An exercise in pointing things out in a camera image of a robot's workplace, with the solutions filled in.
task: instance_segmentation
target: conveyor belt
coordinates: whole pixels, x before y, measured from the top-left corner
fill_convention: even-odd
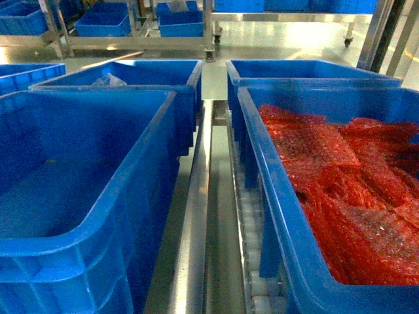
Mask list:
[[[238,143],[234,142],[230,112],[227,113],[226,119],[234,198],[238,217],[238,240],[242,257],[246,313],[285,314],[287,284],[280,282],[277,278],[259,277],[263,236],[261,191],[244,187],[244,168],[240,164]]]

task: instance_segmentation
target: metal leg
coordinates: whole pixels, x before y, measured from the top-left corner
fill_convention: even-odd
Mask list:
[[[348,32],[346,33],[346,36],[345,36],[345,47],[346,48],[348,48],[351,45],[351,43],[354,39],[354,37],[352,36],[352,32],[354,31],[354,26],[355,26],[354,23],[349,23]]]
[[[69,55],[70,55],[70,57],[74,58],[74,51],[70,47],[70,38],[69,38],[67,26],[66,26],[64,18],[63,18],[63,14],[62,14],[61,9],[60,9],[60,4],[59,4],[58,0],[53,0],[52,4],[54,5],[54,8],[55,8],[55,10],[58,14],[58,20],[60,21],[61,31],[64,35],[64,39],[65,39],[65,43],[67,44],[67,50],[69,52]]]
[[[134,14],[135,5],[132,3],[131,0],[127,1],[126,5],[128,7],[128,16],[130,18],[130,24],[131,24],[131,36],[135,40],[137,38],[136,17]]]
[[[212,0],[204,0],[204,37],[205,37],[205,53],[207,62],[214,61],[214,45],[212,43],[212,21],[211,21]]]
[[[386,57],[388,51],[388,47],[390,46],[390,43],[392,41],[394,31],[397,27],[397,23],[399,22],[399,18],[403,13],[403,8],[405,4],[410,1],[411,0],[394,1],[392,9],[390,10],[390,15],[388,16],[386,27],[384,28],[381,39],[378,42],[377,52],[375,54],[370,71],[376,73],[380,72],[382,63],[384,62],[384,58]]]
[[[419,0],[415,0],[388,66],[387,75],[405,79],[419,48]]]
[[[44,14],[46,24],[48,26],[48,29],[53,34],[53,43],[52,46],[55,49],[55,52],[57,53],[57,57],[61,60],[65,58],[65,49],[63,44],[61,43],[60,34],[58,33],[57,25],[54,21],[54,16],[52,15],[52,11],[49,5],[48,0],[38,0],[39,5],[41,7],[42,13]]]
[[[215,21],[214,22],[214,44],[216,46],[218,46],[221,42],[220,37],[221,37],[222,30],[223,29],[220,27],[220,22]]]
[[[378,0],[357,67],[370,70],[395,0]]]

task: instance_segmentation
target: empty blue crate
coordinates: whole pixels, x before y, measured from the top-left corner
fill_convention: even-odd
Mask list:
[[[266,11],[307,11],[310,0],[265,0]]]
[[[228,105],[236,126],[241,86],[290,88],[400,87],[401,81],[377,73],[318,60],[229,60]]]
[[[32,84],[64,74],[63,63],[3,64],[0,65],[0,95],[27,90]]]
[[[264,11],[264,0],[215,0],[215,12],[259,13]]]
[[[110,73],[127,86],[116,90],[174,90],[179,154],[187,155],[193,146],[195,117],[201,105],[202,61],[198,60],[138,60],[109,62],[104,65],[71,73],[31,86],[36,90],[107,90],[109,86],[92,86]]]
[[[125,37],[131,34],[126,3],[95,3],[75,23],[79,36]]]
[[[328,122],[354,117],[419,123],[419,92],[402,88],[239,88],[240,123],[249,187],[264,190],[265,224],[260,274],[289,282],[287,312],[302,314],[419,313],[419,286],[344,285],[320,252],[304,211],[258,112],[272,104],[298,114],[320,114]]]
[[[159,3],[156,8],[158,27],[162,37],[202,37],[204,23],[202,11],[196,1],[186,2],[189,11],[171,12],[167,3]]]
[[[42,35],[47,30],[38,4],[18,2],[0,10],[0,35]]]
[[[0,97],[2,313],[141,313],[179,169],[174,97]]]

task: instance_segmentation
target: factory floor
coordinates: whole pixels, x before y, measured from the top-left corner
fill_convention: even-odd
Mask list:
[[[382,73],[388,63],[398,36],[403,28],[402,18],[395,38],[387,53]],[[354,41],[349,48],[344,46],[347,24],[320,23],[221,23],[223,34],[221,46],[215,53],[215,61],[206,63],[202,73],[204,99],[227,99],[227,71],[225,60],[229,59],[319,59],[343,65],[356,66],[368,25],[356,25]],[[202,51],[76,51],[75,58],[64,60],[67,72],[121,59],[177,59],[203,58]],[[54,50],[0,48],[0,63],[59,62]],[[419,90],[416,73],[419,59],[415,58],[403,87]],[[243,313],[244,297],[240,273],[240,255],[230,159],[228,155],[227,129],[213,128],[211,157],[211,183],[208,209],[208,299],[207,313]],[[181,168],[172,209],[168,217],[160,256],[145,313],[165,313],[173,276],[177,244],[185,210],[189,173],[193,149],[189,156],[181,158]]]

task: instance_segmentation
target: stainless steel rail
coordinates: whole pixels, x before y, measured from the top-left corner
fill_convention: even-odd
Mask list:
[[[242,221],[240,220],[240,195],[239,189],[237,187],[237,170],[236,162],[234,161],[234,139],[232,135],[232,126],[231,126],[231,114],[228,111],[226,114],[227,121],[227,135],[228,135],[228,148],[230,152],[230,165],[231,165],[231,175],[233,179],[233,189],[234,189],[234,199],[236,203],[236,215],[237,215],[237,226],[238,226],[238,242],[240,246],[240,264],[242,267],[242,281],[243,281],[243,290],[244,290],[244,303],[246,308],[246,314],[252,314],[252,302],[251,302],[251,284],[250,279],[246,270],[246,253],[244,248],[244,227]]]
[[[210,187],[213,101],[205,100],[175,265],[168,313],[201,314],[204,308],[206,230]]]

